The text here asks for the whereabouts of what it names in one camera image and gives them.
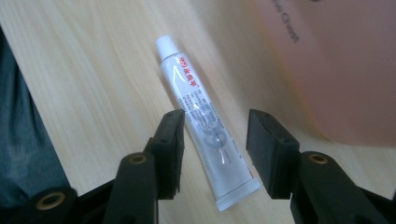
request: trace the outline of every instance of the wooden table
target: wooden table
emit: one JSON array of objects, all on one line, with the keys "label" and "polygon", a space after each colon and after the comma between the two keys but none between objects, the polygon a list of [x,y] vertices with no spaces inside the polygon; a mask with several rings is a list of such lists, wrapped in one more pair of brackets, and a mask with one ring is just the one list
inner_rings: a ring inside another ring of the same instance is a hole
[{"label": "wooden table", "polygon": [[[0,22],[70,184],[83,194],[142,151],[164,113],[178,108],[155,40],[188,53],[220,116],[245,151],[248,110],[273,114],[301,151],[334,157],[355,183],[391,198],[396,150],[330,142],[312,128],[249,1],[10,1]],[[264,189],[218,212],[185,133],[181,192],[160,201],[160,223],[291,223],[289,201]]]}]

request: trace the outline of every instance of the pink object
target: pink object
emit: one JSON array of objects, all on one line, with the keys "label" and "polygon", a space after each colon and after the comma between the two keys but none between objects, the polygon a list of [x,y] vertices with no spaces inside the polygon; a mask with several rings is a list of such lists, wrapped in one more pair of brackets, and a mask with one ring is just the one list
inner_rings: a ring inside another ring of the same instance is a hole
[{"label": "pink object", "polygon": [[318,130],[396,146],[396,1],[253,2]]}]

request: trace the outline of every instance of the jeans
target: jeans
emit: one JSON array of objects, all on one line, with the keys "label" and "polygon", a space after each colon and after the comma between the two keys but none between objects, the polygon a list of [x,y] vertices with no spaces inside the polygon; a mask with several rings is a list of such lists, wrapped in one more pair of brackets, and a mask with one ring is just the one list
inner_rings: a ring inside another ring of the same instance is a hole
[{"label": "jeans", "polygon": [[53,187],[70,185],[1,31],[0,210],[4,214]]}]

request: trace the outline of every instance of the ointment tube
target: ointment tube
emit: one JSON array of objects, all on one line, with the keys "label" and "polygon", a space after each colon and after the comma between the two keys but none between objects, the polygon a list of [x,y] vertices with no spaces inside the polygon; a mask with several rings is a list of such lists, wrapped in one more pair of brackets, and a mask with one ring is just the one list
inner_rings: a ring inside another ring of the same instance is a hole
[{"label": "ointment tube", "polygon": [[203,83],[186,54],[180,53],[169,35],[157,40],[161,69],[179,105],[206,175],[223,211],[261,188],[248,169],[239,149],[224,127]]}]

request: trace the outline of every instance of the white cap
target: white cap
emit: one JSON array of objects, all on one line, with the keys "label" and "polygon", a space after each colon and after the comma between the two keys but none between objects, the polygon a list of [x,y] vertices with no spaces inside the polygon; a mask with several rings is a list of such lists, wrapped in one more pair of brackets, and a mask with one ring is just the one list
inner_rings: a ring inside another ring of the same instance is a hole
[{"label": "white cap", "polygon": [[157,49],[160,52],[161,61],[172,54],[179,53],[178,48],[170,35],[163,35],[157,39]]}]

